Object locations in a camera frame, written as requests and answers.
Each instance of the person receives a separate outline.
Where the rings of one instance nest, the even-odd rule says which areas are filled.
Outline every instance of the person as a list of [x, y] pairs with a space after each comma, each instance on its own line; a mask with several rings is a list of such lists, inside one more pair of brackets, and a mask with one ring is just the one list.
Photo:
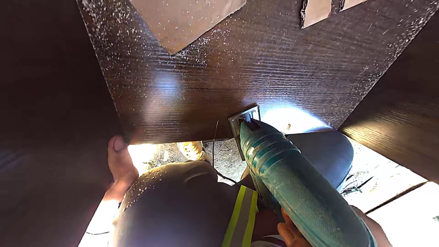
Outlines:
[[[189, 161], [156, 167], [139, 177], [123, 137], [110, 139], [108, 166], [114, 182], [80, 247], [97, 246], [96, 238], [115, 247], [311, 246], [284, 210], [281, 223], [255, 196], [249, 174], [232, 186], [218, 182], [201, 142], [182, 142], [178, 147]], [[378, 247], [391, 247], [380, 225], [353, 209]]]

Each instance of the cardboard piece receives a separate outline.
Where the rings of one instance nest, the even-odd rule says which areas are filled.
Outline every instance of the cardboard piece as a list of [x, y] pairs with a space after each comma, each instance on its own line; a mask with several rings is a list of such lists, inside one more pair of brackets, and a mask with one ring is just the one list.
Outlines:
[[169, 54], [185, 48], [245, 3], [246, 0], [131, 0]]
[[362, 2], [366, 2], [367, 0], [342, 0], [340, 1], [340, 11], [346, 10], [350, 7], [354, 7]]
[[301, 10], [302, 28], [306, 28], [331, 14], [331, 0], [303, 0]]

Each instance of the wooden board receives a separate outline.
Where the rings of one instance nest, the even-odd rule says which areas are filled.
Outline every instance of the wooden board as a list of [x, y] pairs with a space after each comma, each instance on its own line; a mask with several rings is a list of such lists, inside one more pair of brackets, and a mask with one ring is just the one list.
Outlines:
[[439, 183], [439, 14], [372, 88], [339, 129]]
[[[306, 112], [338, 128], [438, 0], [369, 0], [300, 29], [301, 1], [249, 0], [176, 55], [128, 0], [78, 0], [131, 143], [231, 138], [227, 117], [260, 104], [287, 126]], [[290, 128], [287, 134], [307, 131]]]
[[74, 0], [1, 6], [1, 245], [76, 247], [112, 181], [117, 114]]

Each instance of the fingers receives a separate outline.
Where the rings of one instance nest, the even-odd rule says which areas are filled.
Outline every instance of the fingers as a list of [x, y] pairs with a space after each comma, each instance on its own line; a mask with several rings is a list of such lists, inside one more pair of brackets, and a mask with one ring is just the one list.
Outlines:
[[128, 145], [121, 135], [113, 136], [108, 141], [108, 167], [113, 175], [114, 182], [104, 195], [105, 200], [122, 201], [127, 189], [139, 177], [133, 165]]
[[108, 166], [114, 181], [133, 176], [134, 173], [137, 173], [136, 178], [139, 176], [128, 152], [128, 145], [121, 135], [113, 136], [108, 142]]
[[279, 223], [277, 230], [282, 238], [284, 238], [285, 244], [288, 247], [311, 247], [283, 208], [282, 216], [284, 217], [285, 223]]
[[277, 225], [277, 231], [282, 236], [282, 238], [284, 238], [285, 244], [288, 247], [292, 247], [295, 237], [293, 232], [288, 228], [288, 225], [286, 223], [279, 223]]

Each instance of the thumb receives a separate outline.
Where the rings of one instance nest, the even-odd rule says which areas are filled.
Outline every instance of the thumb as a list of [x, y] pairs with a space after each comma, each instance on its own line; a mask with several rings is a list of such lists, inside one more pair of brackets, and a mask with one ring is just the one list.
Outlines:
[[121, 135], [113, 136], [108, 142], [108, 167], [115, 181], [126, 176], [132, 176], [133, 173], [138, 176], [128, 152], [128, 145]]

